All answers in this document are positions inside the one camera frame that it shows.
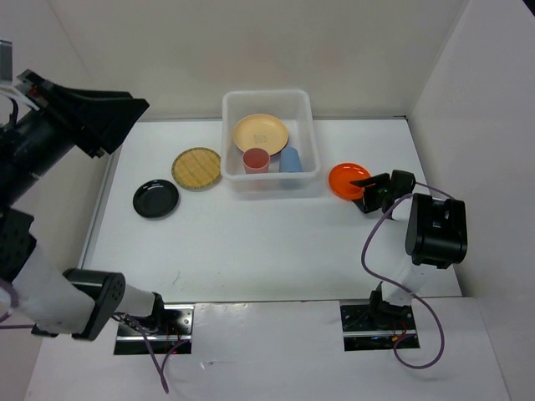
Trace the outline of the pink plastic cup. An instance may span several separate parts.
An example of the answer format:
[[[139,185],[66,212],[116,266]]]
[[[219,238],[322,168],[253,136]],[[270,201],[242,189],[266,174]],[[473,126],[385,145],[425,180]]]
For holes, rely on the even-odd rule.
[[[242,164],[246,174],[268,173],[270,154],[261,148],[251,148],[244,152]]]

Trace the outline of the orange plastic plate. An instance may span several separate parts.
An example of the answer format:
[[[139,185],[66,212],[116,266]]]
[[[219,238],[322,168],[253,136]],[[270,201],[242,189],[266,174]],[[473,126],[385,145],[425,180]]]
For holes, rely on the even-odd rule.
[[[366,180],[370,177],[371,174],[361,165],[341,163],[329,172],[329,188],[342,200],[356,201],[363,197],[364,190],[354,185],[353,181]]]

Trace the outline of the round bamboo mat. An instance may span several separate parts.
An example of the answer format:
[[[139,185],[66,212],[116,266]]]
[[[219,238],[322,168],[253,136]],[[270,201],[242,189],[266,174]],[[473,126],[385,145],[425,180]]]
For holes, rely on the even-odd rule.
[[[221,156],[207,147],[190,148],[175,158],[171,175],[183,189],[207,190],[222,177]]]

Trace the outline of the blue plastic cup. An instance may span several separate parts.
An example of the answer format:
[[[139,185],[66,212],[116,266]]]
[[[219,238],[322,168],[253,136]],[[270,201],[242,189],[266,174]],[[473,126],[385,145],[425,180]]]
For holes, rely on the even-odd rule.
[[[299,173],[303,171],[298,151],[286,146],[280,152],[279,172],[280,173]]]

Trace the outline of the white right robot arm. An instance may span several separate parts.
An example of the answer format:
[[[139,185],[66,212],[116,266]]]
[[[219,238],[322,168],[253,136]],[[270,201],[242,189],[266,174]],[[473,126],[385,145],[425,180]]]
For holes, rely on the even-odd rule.
[[[415,193],[414,189],[424,184],[403,170],[352,180],[350,185],[362,190],[362,196],[354,202],[361,212],[383,212],[364,242],[360,262],[365,272],[380,281],[369,296],[368,322],[378,329],[387,329],[408,317],[412,301],[433,272],[446,270],[465,259],[466,205],[438,189],[430,188],[442,195],[441,199]],[[409,259],[396,278],[389,278],[368,267],[367,251],[382,224],[391,220],[395,208],[407,200],[411,201],[405,234],[405,254]]]

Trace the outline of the beige plastic plate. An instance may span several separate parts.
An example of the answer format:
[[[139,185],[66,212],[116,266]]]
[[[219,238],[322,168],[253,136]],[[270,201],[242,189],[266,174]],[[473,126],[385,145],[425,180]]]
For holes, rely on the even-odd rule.
[[[289,131],[277,117],[270,114],[251,114],[237,122],[232,139],[242,152],[259,148],[273,156],[288,144]]]

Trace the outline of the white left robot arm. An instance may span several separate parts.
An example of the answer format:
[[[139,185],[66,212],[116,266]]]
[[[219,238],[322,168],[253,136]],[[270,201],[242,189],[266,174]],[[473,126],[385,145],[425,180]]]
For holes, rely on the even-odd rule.
[[[123,91],[71,89],[32,70],[6,95],[28,102],[1,128],[1,287],[4,301],[33,322],[33,333],[92,341],[115,318],[147,333],[166,325],[161,295],[130,286],[117,272],[61,272],[30,228],[33,217],[15,203],[71,149],[90,157],[114,153],[148,102]]]

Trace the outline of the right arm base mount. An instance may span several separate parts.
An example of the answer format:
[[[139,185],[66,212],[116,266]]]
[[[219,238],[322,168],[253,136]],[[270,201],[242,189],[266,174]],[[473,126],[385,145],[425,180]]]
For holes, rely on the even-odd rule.
[[[404,341],[398,349],[420,347],[411,312],[407,317],[377,326],[369,315],[369,305],[366,303],[341,302],[339,310],[345,352],[392,350],[400,338]]]

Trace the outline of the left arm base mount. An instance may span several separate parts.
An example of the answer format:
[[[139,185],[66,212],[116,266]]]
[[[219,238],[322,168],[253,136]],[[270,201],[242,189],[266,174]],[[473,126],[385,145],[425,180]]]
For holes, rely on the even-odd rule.
[[[146,332],[155,355],[191,354],[193,304],[167,303],[166,321],[157,329]],[[114,355],[148,355],[149,351],[139,331],[116,317],[118,323]]]

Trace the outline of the black round plate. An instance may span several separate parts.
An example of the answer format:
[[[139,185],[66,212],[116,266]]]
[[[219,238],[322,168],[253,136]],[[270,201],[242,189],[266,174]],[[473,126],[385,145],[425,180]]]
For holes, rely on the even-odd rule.
[[[178,189],[168,180],[150,180],[134,193],[132,205],[145,219],[161,219],[172,213],[180,202]]]

